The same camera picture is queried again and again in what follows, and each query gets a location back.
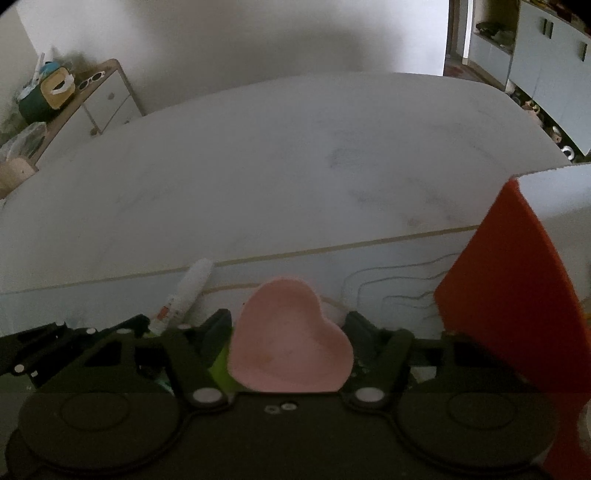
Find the white sunglasses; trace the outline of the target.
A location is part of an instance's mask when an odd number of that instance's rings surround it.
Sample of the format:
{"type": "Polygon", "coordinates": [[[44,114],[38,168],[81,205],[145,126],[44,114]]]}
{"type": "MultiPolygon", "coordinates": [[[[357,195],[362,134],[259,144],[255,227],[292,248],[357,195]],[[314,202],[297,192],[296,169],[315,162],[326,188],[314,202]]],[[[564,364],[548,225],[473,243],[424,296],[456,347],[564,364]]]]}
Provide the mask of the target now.
{"type": "Polygon", "coordinates": [[[104,70],[95,72],[93,75],[85,78],[84,80],[82,80],[79,83],[78,90],[83,91],[83,90],[87,89],[93,83],[96,83],[99,80],[103,79],[105,77],[105,75],[106,75],[106,72],[104,70]]]}

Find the wooden side cabinet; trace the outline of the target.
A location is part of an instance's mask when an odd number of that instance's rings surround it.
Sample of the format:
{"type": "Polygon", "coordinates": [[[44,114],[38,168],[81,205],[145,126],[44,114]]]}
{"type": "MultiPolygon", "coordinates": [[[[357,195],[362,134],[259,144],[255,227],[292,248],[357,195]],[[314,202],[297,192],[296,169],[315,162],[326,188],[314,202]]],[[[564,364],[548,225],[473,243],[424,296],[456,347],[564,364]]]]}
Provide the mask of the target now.
{"type": "Polygon", "coordinates": [[[37,172],[37,163],[143,115],[118,60],[109,59],[74,76],[76,92],[60,110],[52,110],[40,92],[45,72],[35,86],[17,98],[18,113],[28,126],[1,145],[1,196],[6,197],[37,172]],[[103,79],[83,91],[79,83],[104,70],[103,79]]]}

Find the red white storage box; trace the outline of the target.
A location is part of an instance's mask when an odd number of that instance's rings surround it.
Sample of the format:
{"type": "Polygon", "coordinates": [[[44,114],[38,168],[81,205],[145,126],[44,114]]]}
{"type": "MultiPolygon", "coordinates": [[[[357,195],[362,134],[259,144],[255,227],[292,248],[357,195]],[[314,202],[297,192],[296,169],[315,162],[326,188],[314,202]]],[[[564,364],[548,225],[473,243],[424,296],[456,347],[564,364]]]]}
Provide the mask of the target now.
{"type": "Polygon", "coordinates": [[[579,434],[590,404],[589,165],[510,179],[434,297],[447,329],[477,340],[550,397],[559,426],[549,472],[589,478],[579,434]]]}

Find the white wall cabinet unit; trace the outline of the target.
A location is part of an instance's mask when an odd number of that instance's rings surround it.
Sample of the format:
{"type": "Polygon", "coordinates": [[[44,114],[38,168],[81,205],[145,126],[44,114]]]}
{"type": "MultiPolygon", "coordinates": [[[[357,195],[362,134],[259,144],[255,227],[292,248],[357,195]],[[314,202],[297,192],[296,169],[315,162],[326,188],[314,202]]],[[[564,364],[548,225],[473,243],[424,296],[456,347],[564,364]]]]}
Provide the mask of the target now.
{"type": "Polygon", "coordinates": [[[542,1],[476,1],[466,60],[503,88],[524,92],[590,153],[590,34],[542,1]]]}

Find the pink heart-shaped dish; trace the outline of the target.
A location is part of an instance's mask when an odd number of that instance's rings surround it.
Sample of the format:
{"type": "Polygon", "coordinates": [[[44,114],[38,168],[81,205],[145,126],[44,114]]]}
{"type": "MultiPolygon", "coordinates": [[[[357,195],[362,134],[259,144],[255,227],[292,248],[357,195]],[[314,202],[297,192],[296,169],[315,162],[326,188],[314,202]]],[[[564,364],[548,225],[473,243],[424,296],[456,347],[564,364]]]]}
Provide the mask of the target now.
{"type": "Polygon", "coordinates": [[[228,373],[263,393],[328,393],[353,370],[353,346],[325,317],[314,289],[295,278],[263,283],[243,304],[228,347],[228,373]]]}

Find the white tube with green label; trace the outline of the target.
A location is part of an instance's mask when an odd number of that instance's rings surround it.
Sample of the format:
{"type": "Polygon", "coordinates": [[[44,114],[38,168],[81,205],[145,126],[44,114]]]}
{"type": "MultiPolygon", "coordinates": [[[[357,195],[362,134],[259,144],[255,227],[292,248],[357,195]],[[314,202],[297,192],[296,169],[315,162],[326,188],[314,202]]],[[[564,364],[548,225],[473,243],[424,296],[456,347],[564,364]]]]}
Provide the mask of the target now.
{"type": "Polygon", "coordinates": [[[150,319],[149,332],[161,335],[172,324],[181,322],[204,289],[214,264],[207,258],[197,260],[177,284],[166,303],[150,319]]]}

